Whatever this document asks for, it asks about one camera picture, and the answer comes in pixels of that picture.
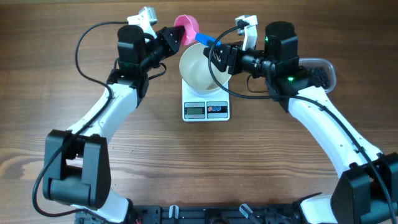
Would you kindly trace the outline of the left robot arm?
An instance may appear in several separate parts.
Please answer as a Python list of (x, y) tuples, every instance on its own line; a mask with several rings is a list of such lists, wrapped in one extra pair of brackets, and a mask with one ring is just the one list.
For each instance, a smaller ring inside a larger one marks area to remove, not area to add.
[(38, 213), (38, 188), (45, 199), (73, 206), (56, 214), (88, 215), (95, 223), (140, 223), (131, 200), (111, 188), (108, 144), (124, 120), (146, 95), (149, 70), (175, 55), (181, 46), (184, 26), (164, 27), (154, 35), (138, 25), (120, 23), (118, 53), (101, 98), (87, 114), (65, 131), (52, 130), (45, 140), (44, 167), (32, 191)]

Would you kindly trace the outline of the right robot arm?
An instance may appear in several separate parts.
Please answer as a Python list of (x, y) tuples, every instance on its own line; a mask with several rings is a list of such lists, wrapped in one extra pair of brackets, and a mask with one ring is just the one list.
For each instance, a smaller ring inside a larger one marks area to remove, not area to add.
[(294, 26), (277, 21), (265, 28), (263, 50), (209, 40), (210, 71), (263, 77), (267, 97), (300, 121), (331, 160), (339, 181), (331, 195), (315, 194), (294, 204), (296, 223), (397, 221), (397, 154), (384, 154), (362, 137), (334, 107), (324, 78), (299, 64)]

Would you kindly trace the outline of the pink scoop blue handle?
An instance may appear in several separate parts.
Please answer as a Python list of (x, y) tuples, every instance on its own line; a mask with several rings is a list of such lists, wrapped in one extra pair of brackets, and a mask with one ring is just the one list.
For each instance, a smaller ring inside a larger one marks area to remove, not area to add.
[(184, 14), (178, 16), (175, 19), (174, 26), (183, 26), (185, 29), (181, 42), (183, 46), (198, 42), (207, 47), (211, 47), (215, 43), (215, 38), (200, 32), (198, 21), (191, 15)]

